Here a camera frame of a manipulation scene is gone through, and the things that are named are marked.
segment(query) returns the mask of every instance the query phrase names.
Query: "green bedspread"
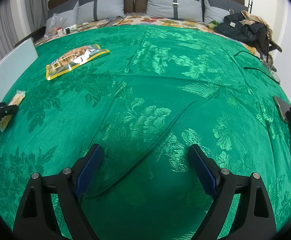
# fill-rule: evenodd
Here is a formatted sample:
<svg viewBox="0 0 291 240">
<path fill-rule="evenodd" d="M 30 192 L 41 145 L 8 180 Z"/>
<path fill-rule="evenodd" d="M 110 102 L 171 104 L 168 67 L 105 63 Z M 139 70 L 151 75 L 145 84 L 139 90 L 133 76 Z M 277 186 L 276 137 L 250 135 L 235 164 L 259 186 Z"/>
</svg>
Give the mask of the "green bedspread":
<svg viewBox="0 0 291 240">
<path fill-rule="evenodd" d="M 87 44 L 110 53 L 51 81 L 45 66 Z M 261 174 L 277 228 L 291 214 L 290 135 L 273 96 L 287 98 L 237 42 L 197 30 L 130 25 L 90 30 L 37 47 L 39 58 L 7 94 L 26 97 L 0 132 L 0 214 L 13 226 L 34 172 L 59 173 L 104 149 L 82 208 L 101 240 L 190 239 L 212 199 L 187 152 L 197 143 L 234 174 Z M 238 195 L 220 234 L 234 218 Z M 56 215 L 69 236 L 56 195 Z"/>
</svg>

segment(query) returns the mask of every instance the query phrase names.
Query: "metal screw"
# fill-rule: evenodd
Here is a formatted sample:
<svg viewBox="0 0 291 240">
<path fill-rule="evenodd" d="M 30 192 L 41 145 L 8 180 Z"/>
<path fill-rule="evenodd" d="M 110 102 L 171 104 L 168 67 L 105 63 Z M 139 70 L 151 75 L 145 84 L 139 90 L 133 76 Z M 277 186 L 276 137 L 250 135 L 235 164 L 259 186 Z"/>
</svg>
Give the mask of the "metal screw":
<svg viewBox="0 0 291 240">
<path fill-rule="evenodd" d="M 71 172 L 71 168 L 65 168 L 65 169 L 63 169 L 63 174 L 69 174 L 70 172 Z"/>
<path fill-rule="evenodd" d="M 257 173 L 257 172 L 254 172 L 254 173 L 252 174 L 252 176 L 255 177 L 256 179 L 260 179 L 260 174 Z"/>
<path fill-rule="evenodd" d="M 226 168 L 222 168 L 221 169 L 221 173 L 224 174 L 224 175 L 228 175 L 230 173 L 230 171 Z"/>
<path fill-rule="evenodd" d="M 35 172 L 32 174 L 31 178 L 37 179 L 39 177 L 39 173 Z"/>
</svg>

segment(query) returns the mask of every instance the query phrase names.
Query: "blue gripper pad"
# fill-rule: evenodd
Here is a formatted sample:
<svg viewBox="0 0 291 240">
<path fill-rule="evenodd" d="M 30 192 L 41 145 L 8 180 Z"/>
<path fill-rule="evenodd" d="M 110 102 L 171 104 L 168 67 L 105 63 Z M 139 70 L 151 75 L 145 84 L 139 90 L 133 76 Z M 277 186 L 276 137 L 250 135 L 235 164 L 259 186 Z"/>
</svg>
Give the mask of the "blue gripper pad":
<svg viewBox="0 0 291 240">
<path fill-rule="evenodd" d="M 81 170 L 80 174 L 77 177 L 76 189 L 74 194 L 77 198 L 80 198 L 88 189 L 92 178 L 94 177 L 100 162 L 102 160 L 103 150 L 100 145 L 98 145 L 94 150 L 89 159 L 87 160 L 86 164 L 84 165 L 83 169 Z"/>
<path fill-rule="evenodd" d="M 209 160 L 198 145 L 191 145 L 188 153 L 190 164 L 193 166 L 205 193 L 215 199 L 218 195 L 218 182 L 212 171 L 208 168 L 204 159 Z"/>
</svg>

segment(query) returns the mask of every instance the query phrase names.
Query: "pillow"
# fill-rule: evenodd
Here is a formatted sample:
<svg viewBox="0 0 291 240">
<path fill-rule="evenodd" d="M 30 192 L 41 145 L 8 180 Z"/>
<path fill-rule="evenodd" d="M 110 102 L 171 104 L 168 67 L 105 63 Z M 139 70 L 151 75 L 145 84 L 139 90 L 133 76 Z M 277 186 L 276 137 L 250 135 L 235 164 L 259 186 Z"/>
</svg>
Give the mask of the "pillow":
<svg viewBox="0 0 291 240">
<path fill-rule="evenodd" d="M 123 0 L 79 0 L 78 24 L 124 16 Z"/>
<path fill-rule="evenodd" d="M 69 0 L 48 11 L 46 33 L 54 27 L 67 28 L 77 23 L 79 10 L 78 0 Z"/>
<path fill-rule="evenodd" d="M 201 0 L 147 0 L 147 15 L 191 22 L 202 22 Z"/>
<path fill-rule="evenodd" d="M 231 13 L 247 11 L 248 8 L 232 0 L 204 0 L 204 22 L 216 20 L 223 21 L 223 18 Z"/>
</svg>

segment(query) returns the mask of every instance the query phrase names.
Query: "yellow-edged plastic package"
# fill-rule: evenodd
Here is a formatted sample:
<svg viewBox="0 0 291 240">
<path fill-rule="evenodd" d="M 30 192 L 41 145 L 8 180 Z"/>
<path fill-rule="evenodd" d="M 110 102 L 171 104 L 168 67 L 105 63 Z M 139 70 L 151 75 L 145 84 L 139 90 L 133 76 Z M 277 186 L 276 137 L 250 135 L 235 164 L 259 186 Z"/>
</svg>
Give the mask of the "yellow-edged plastic package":
<svg viewBox="0 0 291 240">
<path fill-rule="evenodd" d="M 108 49 L 101 49 L 98 44 L 72 49 L 46 66 L 46 78 L 47 80 L 54 79 L 108 52 L 110 52 Z"/>
</svg>

